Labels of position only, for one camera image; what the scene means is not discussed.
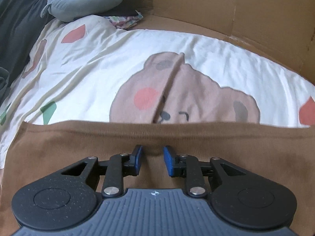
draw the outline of bear face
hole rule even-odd
[[[250,95],[217,82],[185,63],[185,54],[151,55],[119,89],[110,121],[121,123],[259,123]]]

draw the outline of red polka dot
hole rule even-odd
[[[147,110],[154,105],[157,98],[159,96],[159,92],[152,88],[143,88],[138,90],[133,98],[134,105],[139,110]]]

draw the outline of bedding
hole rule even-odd
[[[0,107],[0,166],[23,121],[315,124],[315,87],[250,51],[196,34],[49,22]]]
[[[119,29],[129,29],[137,24],[138,21],[143,19],[143,16],[140,12],[136,11],[136,16],[109,16],[104,17],[109,20],[109,22],[116,28]]]
[[[40,17],[47,0],[0,0],[0,105],[12,82],[29,62],[29,53],[44,26]]]

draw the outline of silver bolt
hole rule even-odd
[[[104,193],[106,193],[107,195],[115,195],[115,194],[119,193],[119,189],[117,187],[114,187],[114,186],[106,187],[104,189]]]
[[[192,193],[193,195],[202,195],[206,192],[206,190],[202,187],[196,186],[193,188],[190,188],[190,193]]]

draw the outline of pink leaf print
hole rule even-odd
[[[29,75],[30,72],[34,71],[34,69],[37,67],[43,53],[44,53],[44,50],[45,50],[45,46],[46,46],[46,43],[47,43],[47,40],[44,39],[40,42],[39,44],[39,47],[38,47],[38,50],[34,56],[34,61],[33,61],[33,65],[32,67],[27,71],[27,72],[24,72],[24,74],[22,75],[22,78],[25,78],[26,76]]]
[[[315,124],[315,102],[310,97],[307,102],[301,106],[299,111],[300,123],[304,125]]]
[[[62,39],[61,43],[73,43],[77,40],[82,39],[84,35],[85,25],[82,25],[66,34],[66,36]]]

